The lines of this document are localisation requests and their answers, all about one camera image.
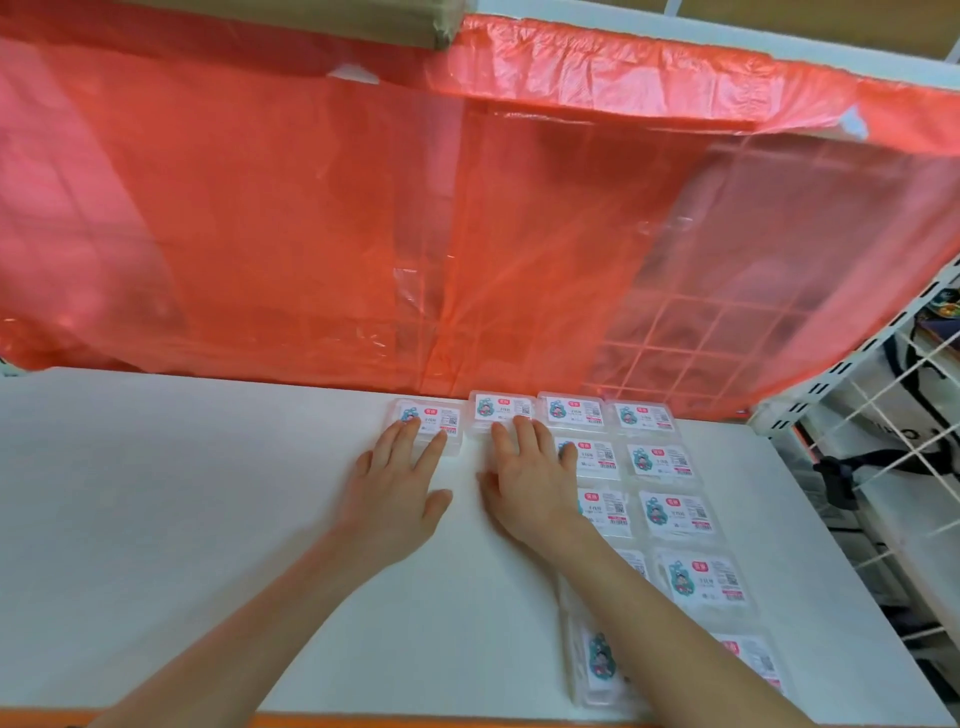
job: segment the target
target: product label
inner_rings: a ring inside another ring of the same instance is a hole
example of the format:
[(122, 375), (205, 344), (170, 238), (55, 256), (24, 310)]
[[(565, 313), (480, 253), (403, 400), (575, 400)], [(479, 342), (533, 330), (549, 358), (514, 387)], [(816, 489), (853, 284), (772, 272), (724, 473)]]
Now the product label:
[(670, 422), (670, 413), (666, 407), (657, 407), (655, 404), (631, 404), (625, 401), (613, 403), (616, 410), (616, 419), (621, 427), (629, 429), (647, 429), (656, 432), (676, 432)]
[(507, 423), (515, 415), (532, 418), (534, 416), (534, 403), (533, 400), (528, 400), (525, 397), (504, 397), (503, 395), (492, 395), (485, 392), (478, 393), (473, 415), (478, 422)]
[(730, 559), (671, 551), (661, 551), (658, 558), (670, 582), (670, 595), (677, 604), (734, 607), (747, 603), (741, 579)]
[(750, 668), (778, 691), (783, 693), (783, 681), (770, 647), (762, 637), (754, 635), (713, 635), (730, 652), (745, 662)]
[(637, 475), (652, 477), (693, 477), (686, 450), (676, 445), (630, 443), (630, 462)]
[(451, 437), (456, 437), (460, 430), (460, 410), (443, 404), (423, 404), (409, 400), (396, 403), (396, 418), (401, 422), (408, 422), (415, 417), (420, 418), (420, 434), (436, 435), (444, 430)]
[(587, 669), (587, 685), (591, 692), (617, 694), (625, 690), (630, 681), (623, 676), (620, 665), (613, 658), (603, 632), (594, 632), (581, 627), (580, 639)]
[(573, 443), (577, 449), (577, 474), (581, 477), (599, 477), (619, 480), (620, 469), (613, 456), (613, 445), (596, 440), (558, 440), (557, 452)]
[(573, 397), (544, 397), (547, 421), (551, 425), (600, 425), (603, 413), (600, 400), (579, 400)]
[(712, 536), (716, 533), (702, 498), (640, 491), (650, 530), (657, 536)]
[(647, 576), (647, 560), (643, 558), (642, 553), (632, 548), (616, 548), (615, 551), (623, 557), (624, 561), (636, 569), (640, 576), (648, 581), (650, 580), (650, 577)]
[(604, 536), (619, 536), (629, 539), (630, 517), (623, 494), (619, 491), (592, 491), (578, 488), (580, 493), (580, 512), (593, 523)]

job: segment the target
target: white wire rack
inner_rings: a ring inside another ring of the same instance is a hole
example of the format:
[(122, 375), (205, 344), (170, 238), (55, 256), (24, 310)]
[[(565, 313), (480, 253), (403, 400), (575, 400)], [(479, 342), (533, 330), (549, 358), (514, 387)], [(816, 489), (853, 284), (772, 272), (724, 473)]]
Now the white wire rack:
[[(960, 327), (946, 338), (915, 327), (915, 314), (960, 280), (957, 263), (850, 357), (808, 386), (762, 403), (751, 424), (771, 438), (877, 602), (911, 611), (916, 629), (901, 625), (900, 633), (915, 657), (935, 658), (942, 676), (960, 692)], [(903, 358), (899, 374), (888, 361), (887, 339), (899, 354), (915, 355), (909, 365)], [(904, 381), (917, 379), (947, 426), (908, 394)], [(931, 462), (937, 453), (942, 463), (944, 443), (953, 473)], [(812, 464), (825, 456), (844, 459), (879, 449), (900, 455), (883, 467), (854, 471), (859, 508), (828, 502)], [(902, 470), (907, 460), (921, 463), (926, 473)], [(855, 558), (846, 547), (854, 543), (866, 545)]]

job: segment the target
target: right hand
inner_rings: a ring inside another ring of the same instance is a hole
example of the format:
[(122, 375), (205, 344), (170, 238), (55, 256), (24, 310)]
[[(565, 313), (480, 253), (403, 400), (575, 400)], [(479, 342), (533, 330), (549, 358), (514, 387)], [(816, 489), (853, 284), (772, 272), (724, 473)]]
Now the right hand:
[(589, 525), (577, 500), (577, 449), (557, 453), (546, 426), (514, 417), (519, 451), (500, 423), (491, 428), (496, 473), (478, 473), (490, 514), (518, 541), (552, 560), (570, 531)]

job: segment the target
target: cartoon character sticker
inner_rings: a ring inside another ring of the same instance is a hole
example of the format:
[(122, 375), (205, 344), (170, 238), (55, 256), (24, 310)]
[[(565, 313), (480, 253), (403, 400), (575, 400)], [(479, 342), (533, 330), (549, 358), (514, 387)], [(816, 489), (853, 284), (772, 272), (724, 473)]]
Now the cartoon character sticker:
[(620, 420), (624, 425), (636, 425), (636, 415), (630, 407), (620, 407)]
[(679, 561), (670, 565), (670, 585), (679, 595), (693, 596), (695, 588), (690, 580), (690, 573), (684, 569), (684, 565)]
[(654, 468), (654, 461), (650, 454), (643, 448), (634, 449), (634, 465), (639, 471), (651, 471)]
[(650, 519), (650, 523), (655, 523), (656, 525), (664, 525), (667, 522), (666, 513), (663, 511), (663, 506), (660, 505), (660, 501), (656, 498), (650, 498), (647, 503), (647, 518)]
[(589, 665), (590, 672), (601, 680), (612, 680), (616, 674), (616, 661), (603, 632), (590, 640)]
[(480, 417), (489, 417), (493, 414), (493, 400), (489, 397), (484, 397), (477, 402), (477, 414)]

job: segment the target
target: left hand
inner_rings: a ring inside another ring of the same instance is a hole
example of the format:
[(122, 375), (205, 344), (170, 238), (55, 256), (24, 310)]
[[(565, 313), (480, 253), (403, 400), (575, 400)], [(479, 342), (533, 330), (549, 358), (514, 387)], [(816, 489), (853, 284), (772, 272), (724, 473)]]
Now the left hand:
[(453, 500), (448, 490), (429, 492), (444, 452), (439, 432), (415, 466), (410, 464), (420, 420), (395, 422), (353, 467), (333, 532), (349, 543), (370, 574), (402, 561), (423, 546)]

